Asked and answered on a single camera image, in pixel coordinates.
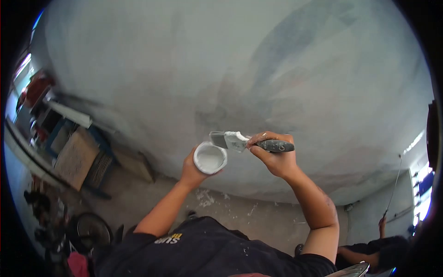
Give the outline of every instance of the tattoo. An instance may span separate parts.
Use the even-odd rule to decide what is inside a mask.
[[[331,198],[329,198],[329,196],[319,186],[317,186],[317,189],[323,194],[326,205],[328,205],[329,208],[333,208],[334,216],[337,216],[337,209],[335,208],[334,202],[332,202]]]

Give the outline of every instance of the paint cup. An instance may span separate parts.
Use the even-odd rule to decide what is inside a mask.
[[[202,142],[194,152],[195,166],[205,174],[219,172],[228,163],[226,150],[210,141]]]

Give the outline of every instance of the person in black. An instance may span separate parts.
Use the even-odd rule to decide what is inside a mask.
[[[337,251],[337,270],[355,265],[360,261],[370,264],[371,273],[381,273],[400,265],[406,257],[410,242],[402,236],[385,238],[386,217],[378,223],[380,238],[366,243],[341,246]]]
[[[273,154],[254,146],[268,139],[293,143],[293,138],[266,131],[252,137],[247,148],[273,175],[283,178],[299,200],[311,228],[300,255],[291,257],[251,241],[211,217],[186,220],[168,234],[187,194],[209,177],[194,165],[194,147],[183,162],[180,181],[134,231],[105,254],[93,253],[95,275],[320,277],[335,272],[339,225],[334,204],[297,166],[294,151]]]

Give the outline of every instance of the paint splatter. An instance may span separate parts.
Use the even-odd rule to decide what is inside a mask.
[[[250,213],[248,213],[248,216],[251,216],[252,215],[252,212],[254,211],[254,209],[257,207],[257,205],[254,205],[253,207],[252,207],[252,210],[251,210],[251,212]]]
[[[214,198],[209,196],[208,192],[208,189],[202,191],[197,190],[196,192],[197,200],[200,200],[200,206],[203,208],[214,204]]]

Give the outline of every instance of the paintbrush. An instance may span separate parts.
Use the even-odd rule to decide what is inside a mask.
[[[237,152],[243,152],[249,138],[243,136],[240,132],[210,132],[209,138],[215,146],[231,149]],[[269,152],[290,152],[295,147],[292,143],[283,140],[263,140],[255,145],[262,147]]]

